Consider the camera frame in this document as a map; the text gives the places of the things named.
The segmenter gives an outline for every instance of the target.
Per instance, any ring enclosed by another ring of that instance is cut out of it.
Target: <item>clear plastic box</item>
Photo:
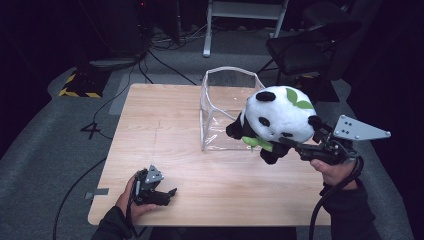
[[[225,129],[246,106],[246,100],[265,88],[255,73],[236,67],[208,70],[200,96],[201,148],[205,150],[251,150]]]

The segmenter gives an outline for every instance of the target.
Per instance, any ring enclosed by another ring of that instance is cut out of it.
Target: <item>hand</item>
[[[324,182],[331,186],[334,186],[343,181],[350,175],[353,168],[355,167],[354,161],[345,161],[344,163],[331,166],[323,161],[314,159],[310,162],[310,164],[315,168],[315,170],[322,173]],[[352,190],[357,188],[358,185],[356,184],[356,181],[353,180],[348,185],[346,185],[343,190]]]
[[[130,180],[127,183],[127,186],[125,187],[125,191],[119,196],[118,200],[116,201],[115,206],[119,207],[124,213],[124,216],[126,217],[127,214],[127,205],[128,205],[128,199],[131,196],[131,189],[134,182],[134,177],[131,177]],[[138,206],[134,202],[131,205],[131,221],[135,223],[139,217],[141,217],[143,214],[150,212],[156,208],[155,204],[146,204],[146,205],[140,205]]]

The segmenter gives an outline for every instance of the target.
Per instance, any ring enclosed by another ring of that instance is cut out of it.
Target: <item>person's arm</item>
[[[311,165],[323,174],[324,195],[332,186],[345,179],[354,167],[354,162],[330,166],[319,160]],[[323,205],[331,216],[333,240],[380,240],[374,226],[375,216],[368,205],[368,194],[363,183],[356,179],[343,190],[335,192]]]
[[[119,196],[115,206],[113,206],[103,217],[99,223],[99,227],[91,237],[92,240],[122,240],[123,238],[131,238],[131,230],[126,222],[126,210],[128,199],[131,195],[134,177],[132,177],[125,187],[125,191]],[[131,220],[136,222],[143,214],[156,208],[155,204],[147,204],[137,206],[135,203],[131,205]]]

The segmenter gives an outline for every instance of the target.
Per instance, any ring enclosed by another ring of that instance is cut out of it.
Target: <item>stuffed panda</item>
[[[274,164],[290,149],[280,143],[280,138],[306,142],[320,124],[306,94],[288,86],[273,86],[250,96],[236,121],[226,127],[226,133],[251,148],[262,147],[261,158]]]

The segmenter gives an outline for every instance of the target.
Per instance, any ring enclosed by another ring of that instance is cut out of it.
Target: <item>panda ear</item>
[[[276,98],[275,94],[272,92],[264,91],[256,94],[256,99],[262,102],[272,102]]]
[[[308,118],[308,123],[314,128],[315,131],[321,129],[322,127],[322,120],[317,115],[310,116]]]

